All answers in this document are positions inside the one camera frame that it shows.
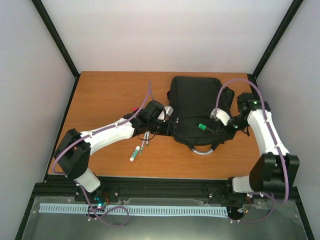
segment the black backpack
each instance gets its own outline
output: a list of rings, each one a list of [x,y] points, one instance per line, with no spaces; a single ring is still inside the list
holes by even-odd
[[[171,82],[167,97],[173,113],[170,120],[176,121],[174,139],[181,144],[187,145],[192,151],[194,146],[211,145],[211,151],[223,141],[210,131],[199,129],[199,124],[204,124],[212,130],[222,126],[220,121],[210,119],[210,113],[216,106],[218,92],[222,84],[216,78],[175,76]],[[230,107],[235,92],[226,87],[221,94],[218,107],[229,115]]]

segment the table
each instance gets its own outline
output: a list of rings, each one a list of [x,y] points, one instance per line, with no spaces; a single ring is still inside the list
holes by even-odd
[[[246,73],[83,71],[59,142],[69,129],[93,130],[131,113],[143,102],[149,80],[152,80],[154,98],[168,105],[167,92],[175,76],[217,78],[222,84],[234,78],[247,79]],[[229,87],[235,92],[231,114],[236,115],[236,97],[243,92],[250,93],[251,89],[242,81],[233,82]],[[227,179],[248,175],[260,156],[251,129],[250,137],[237,132],[233,140],[219,145],[208,156],[192,153],[173,137],[156,136],[144,148],[143,154],[131,162],[129,158],[137,145],[141,145],[137,137],[111,144],[90,157],[89,168],[97,176]],[[202,151],[208,148],[197,147]],[[53,174],[51,165],[52,162],[48,174]]]

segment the green cap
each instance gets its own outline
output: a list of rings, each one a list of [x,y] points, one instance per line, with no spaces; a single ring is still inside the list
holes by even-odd
[[[204,131],[204,130],[206,130],[207,126],[204,125],[204,124],[202,124],[202,123],[200,123],[199,126],[198,126],[198,128],[200,128],[201,130]]]

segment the wall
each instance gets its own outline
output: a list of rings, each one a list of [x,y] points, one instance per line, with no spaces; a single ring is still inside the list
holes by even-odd
[[[304,1],[257,82],[274,124],[300,159],[295,184],[320,239],[320,1]]]
[[[42,182],[73,77],[30,0],[0,1],[0,238]]]
[[[80,71],[252,73],[292,0],[43,0]]]

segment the white panel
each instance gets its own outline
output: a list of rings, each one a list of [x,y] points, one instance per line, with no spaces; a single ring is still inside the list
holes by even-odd
[[[0,239],[42,182],[73,77],[31,0],[0,1]]]
[[[274,125],[300,167],[295,181],[320,239],[320,1],[304,1],[258,78]]]
[[[43,0],[80,71],[252,73],[292,0]]]

